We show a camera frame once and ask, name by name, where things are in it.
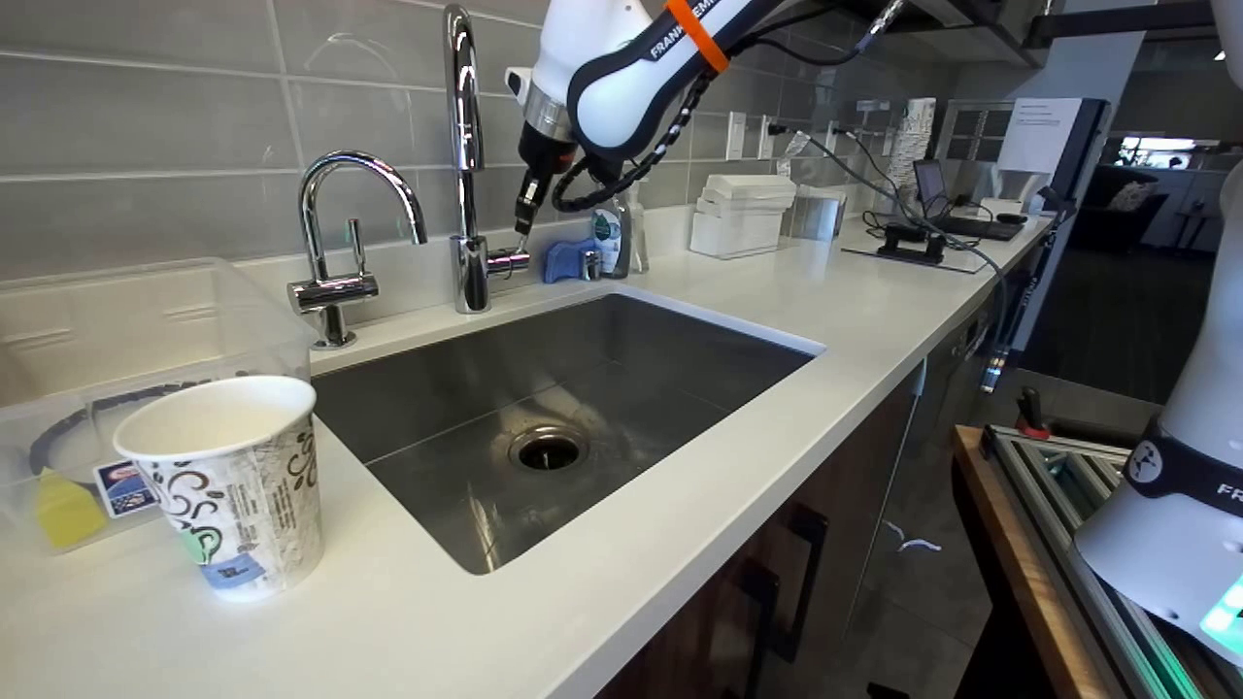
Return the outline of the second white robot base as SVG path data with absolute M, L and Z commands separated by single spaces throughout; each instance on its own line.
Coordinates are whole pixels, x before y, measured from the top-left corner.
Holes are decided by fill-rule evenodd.
M 1118 594 L 1243 663 L 1243 163 L 1219 186 L 1219 221 L 1189 365 L 1077 550 Z

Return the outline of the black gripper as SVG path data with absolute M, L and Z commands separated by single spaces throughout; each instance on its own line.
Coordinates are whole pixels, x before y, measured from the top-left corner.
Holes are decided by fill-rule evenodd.
M 516 154 L 524 158 L 524 179 L 512 207 L 516 233 L 532 228 L 545 203 L 551 203 L 559 215 L 581 215 L 624 192 L 624 176 L 613 154 L 595 154 L 595 150 L 578 154 L 573 145 L 551 140 L 532 124 L 520 128 Z M 567 186 L 578 176 L 591 176 L 595 192 L 572 197 Z

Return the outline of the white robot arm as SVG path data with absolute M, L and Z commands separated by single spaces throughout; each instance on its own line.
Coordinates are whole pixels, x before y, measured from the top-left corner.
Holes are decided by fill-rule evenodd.
M 524 179 L 512 228 L 539 207 L 578 215 L 646 179 L 678 140 L 708 84 L 800 12 L 782 0 L 546 0 L 532 67 L 507 67 Z

